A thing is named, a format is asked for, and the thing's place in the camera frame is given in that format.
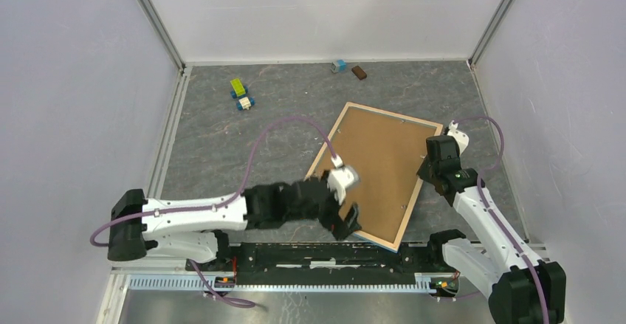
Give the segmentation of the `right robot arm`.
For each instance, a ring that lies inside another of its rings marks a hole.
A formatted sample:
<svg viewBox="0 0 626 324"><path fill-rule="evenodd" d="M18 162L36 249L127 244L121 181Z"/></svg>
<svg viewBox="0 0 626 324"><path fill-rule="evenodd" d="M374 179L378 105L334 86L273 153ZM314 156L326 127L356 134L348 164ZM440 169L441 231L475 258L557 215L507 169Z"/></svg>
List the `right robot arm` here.
<svg viewBox="0 0 626 324"><path fill-rule="evenodd" d="M487 299L495 323L563 323L566 274L543 260L512 228L472 168L462 168L452 136L426 139L427 155L417 171L472 228L479 251L459 230L433 233L426 259L436 271L450 266Z"/></svg>

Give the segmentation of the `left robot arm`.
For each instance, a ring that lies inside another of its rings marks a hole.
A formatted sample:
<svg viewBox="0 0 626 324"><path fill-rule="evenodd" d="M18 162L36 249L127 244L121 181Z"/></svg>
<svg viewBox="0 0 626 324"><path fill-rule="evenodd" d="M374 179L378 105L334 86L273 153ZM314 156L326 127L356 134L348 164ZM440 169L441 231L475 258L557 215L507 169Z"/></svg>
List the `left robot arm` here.
<svg viewBox="0 0 626 324"><path fill-rule="evenodd" d="M256 185L240 193L168 201L128 190L111 211L107 258L135 261L147 255L187 258L226 269L232 251L226 232L273 230L293 221L315 220L341 241L360 230L359 208L340 209L359 177L350 168L327 170L287 184Z"/></svg>

